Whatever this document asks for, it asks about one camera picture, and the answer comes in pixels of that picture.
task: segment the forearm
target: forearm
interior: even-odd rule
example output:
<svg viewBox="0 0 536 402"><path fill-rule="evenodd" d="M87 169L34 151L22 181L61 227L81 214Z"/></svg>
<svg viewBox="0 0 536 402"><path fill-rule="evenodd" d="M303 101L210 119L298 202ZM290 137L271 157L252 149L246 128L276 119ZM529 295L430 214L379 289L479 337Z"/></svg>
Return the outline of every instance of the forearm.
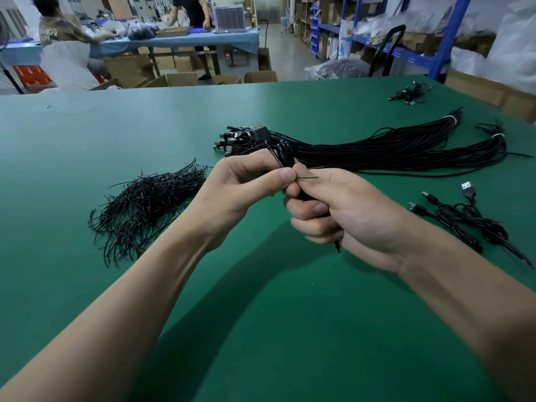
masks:
<svg viewBox="0 0 536 402"><path fill-rule="evenodd" d="M166 24L167 27L172 27L177 22L177 16L178 16L178 10L181 7L173 7L169 13L168 22Z"/></svg>
<svg viewBox="0 0 536 402"><path fill-rule="evenodd" d="M201 0L201 7L203 8L203 14L205 15L205 21L210 22L210 8L209 4L205 0Z"/></svg>
<svg viewBox="0 0 536 402"><path fill-rule="evenodd" d="M204 245L178 219L0 391L0 400L123 400Z"/></svg>
<svg viewBox="0 0 536 402"><path fill-rule="evenodd" d="M435 226L422 248L399 276L513 400L535 400L536 294Z"/></svg>

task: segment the blue tablecloth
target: blue tablecloth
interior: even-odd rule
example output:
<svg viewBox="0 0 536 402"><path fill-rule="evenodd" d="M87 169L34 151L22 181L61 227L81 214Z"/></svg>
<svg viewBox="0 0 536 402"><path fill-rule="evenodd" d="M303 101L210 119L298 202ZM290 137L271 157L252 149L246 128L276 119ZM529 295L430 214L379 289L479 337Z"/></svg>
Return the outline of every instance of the blue tablecloth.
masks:
<svg viewBox="0 0 536 402"><path fill-rule="evenodd" d="M244 51L257 53L259 32L252 28L244 33L190 33L186 36L172 38L154 38L151 40L105 40L91 46L91 57L101 58L138 49L140 46L181 47L232 45ZM4 65L39 65L41 62L41 45L36 43L10 44L0 52L0 61Z"/></svg>

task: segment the fingernail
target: fingernail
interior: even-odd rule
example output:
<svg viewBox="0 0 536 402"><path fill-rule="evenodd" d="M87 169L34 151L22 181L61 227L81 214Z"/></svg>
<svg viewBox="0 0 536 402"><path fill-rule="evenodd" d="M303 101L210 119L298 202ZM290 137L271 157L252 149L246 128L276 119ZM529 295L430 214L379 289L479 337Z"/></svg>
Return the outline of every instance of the fingernail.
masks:
<svg viewBox="0 0 536 402"><path fill-rule="evenodd" d="M326 214L328 210L329 208L327 207L326 203L320 202L315 206L315 213L318 216L322 216L323 214Z"/></svg>
<svg viewBox="0 0 536 402"><path fill-rule="evenodd" d="M281 179L287 183L290 183L296 179L296 172L294 172L291 168L283 168L279 174L281 175Z"/></svg>

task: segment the pile of cut wires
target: pile of cut wires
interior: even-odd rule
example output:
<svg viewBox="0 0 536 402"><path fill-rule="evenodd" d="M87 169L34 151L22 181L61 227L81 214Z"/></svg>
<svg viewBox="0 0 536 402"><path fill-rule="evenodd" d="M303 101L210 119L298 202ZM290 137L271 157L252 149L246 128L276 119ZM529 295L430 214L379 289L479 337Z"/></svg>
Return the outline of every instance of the pile of cut wires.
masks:
<svg viewBox="0 0 536 402"><path fill-rule="evenodd" d="M280 141L287 141L294 157L309 169L342 168L356 173L366 170L387 170L396 173L374 175L398 175L419 177L446 177L467 174L486 166L502 162L507 154L502 125L477 124L477 128L492 137L473 145L445 149L452 130L461 122L461 109L443 118L425 124L401 128L380 128L370 137L356 142L338 145L312 145L267 128L227 127L229 132L220 135L214 150L226 156L246 155L268 148L277 158ZM454 174L408 174L444 169L469 169Z"/></svg>
<svg viewBox="0 0 536 402"><path fill-rule="evenodd" d="M207 166L194 160L174 173L144 176L118 183L124 190L110 195L108 203L89 225L98 236L107 235L103 248L104 263L109 266L123 258L139 258L164 229L188 206L205 182Z"/></svg>

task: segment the person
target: person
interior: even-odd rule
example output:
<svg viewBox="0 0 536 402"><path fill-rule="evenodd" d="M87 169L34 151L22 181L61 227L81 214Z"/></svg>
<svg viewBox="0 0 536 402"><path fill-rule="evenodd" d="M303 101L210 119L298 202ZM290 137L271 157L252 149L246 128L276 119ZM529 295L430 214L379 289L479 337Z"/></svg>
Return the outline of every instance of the person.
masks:
<svg viewBox="0 0 536 402"><path fill-rule="evenodd" d="M536 294L361 177L299 163L280 169L264 149L219 161L186 210L4 385L0 401L126 399L198 262L252 204L280 190L292 225L307 239L339 240L351 254L398 275L513 400L536 400ZM299 200L301 190L317 200ZM330 216L318 217L328 210Z"/></svg>
<svg viewBox="0 0 536 402"><path fill-rule="evenodd" d="M103 10L101 10L101 9L97 12L97 18L106 18L106 19L108 19L108 20L110 19L110 18L108 17L108 14L106 14L106 13L105 13Z"/></svg>
<svg viewBox="0 0 536 402"><path fill-rule="evenodd" d="M88 44L96 44L101 40L114 37L111 32L102 32L94 37L85 34L80 26L66 18L61 12L58 0L32 0L32 3L41 14L39 38L43 47L52 42L63 40L78 40ZM87 62L87 68L92 74L107 77L108 70L102 60L90 58Z"/></svg>
<svg viewBox="0 0 536 402"><path fill-rule="evenodd" d="M210 19L210 9L209 4L206 0L173 0L173 8L169 13L169 19L167 26L170 27L175 24L177 21L178 11L180 9L185 9L190 19L190 26L192 28L204 28L206 31L210 30L212 22ZM215 51L215 46L209 46L211 51ZM196 46L195 50L198 52L204 51L203 46ZM200 55L199 59L203 64L205 69L205 74L202 75L199 80L208 80L212 78L212 75L209 70L209 64L206 60L205 55Z"/></svg>

